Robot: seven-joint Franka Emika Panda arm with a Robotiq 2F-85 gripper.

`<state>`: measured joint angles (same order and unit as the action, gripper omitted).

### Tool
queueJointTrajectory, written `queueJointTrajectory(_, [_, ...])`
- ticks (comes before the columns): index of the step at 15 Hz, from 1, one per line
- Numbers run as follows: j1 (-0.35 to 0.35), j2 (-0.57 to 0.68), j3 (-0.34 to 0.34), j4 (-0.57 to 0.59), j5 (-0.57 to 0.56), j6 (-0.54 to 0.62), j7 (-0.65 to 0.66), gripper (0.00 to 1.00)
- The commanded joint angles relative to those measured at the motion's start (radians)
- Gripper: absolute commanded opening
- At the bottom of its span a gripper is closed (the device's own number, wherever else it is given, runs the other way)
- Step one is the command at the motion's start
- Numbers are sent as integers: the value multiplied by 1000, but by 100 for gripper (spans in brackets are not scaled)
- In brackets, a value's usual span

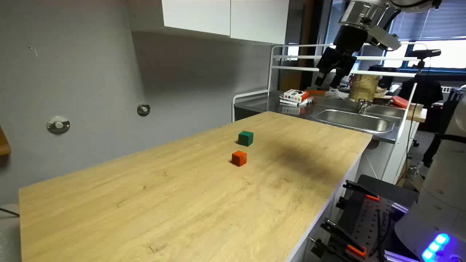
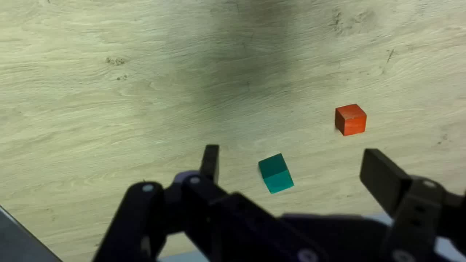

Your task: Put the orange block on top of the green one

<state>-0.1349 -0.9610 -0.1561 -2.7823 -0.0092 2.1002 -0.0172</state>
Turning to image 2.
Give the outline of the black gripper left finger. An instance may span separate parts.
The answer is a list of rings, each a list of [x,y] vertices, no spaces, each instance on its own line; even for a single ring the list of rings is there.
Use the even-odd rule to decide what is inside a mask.
[[[219,180],[220,145],[207,144],[198,170],[185,170],[164,187],[159,181],[137,181],[120,206],[92,262],[156,262],[169,234],[185,227],[182,184],[193,176]]]

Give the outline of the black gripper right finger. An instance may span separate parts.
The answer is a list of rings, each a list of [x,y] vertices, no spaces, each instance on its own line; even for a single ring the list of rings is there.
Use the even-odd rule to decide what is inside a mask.
[[[360,180],[392,218],[382,253],[389,262],[450,262],[436,251],[439,237],[466,256],[466,194],[407,173],[379,148],[366,148]]]

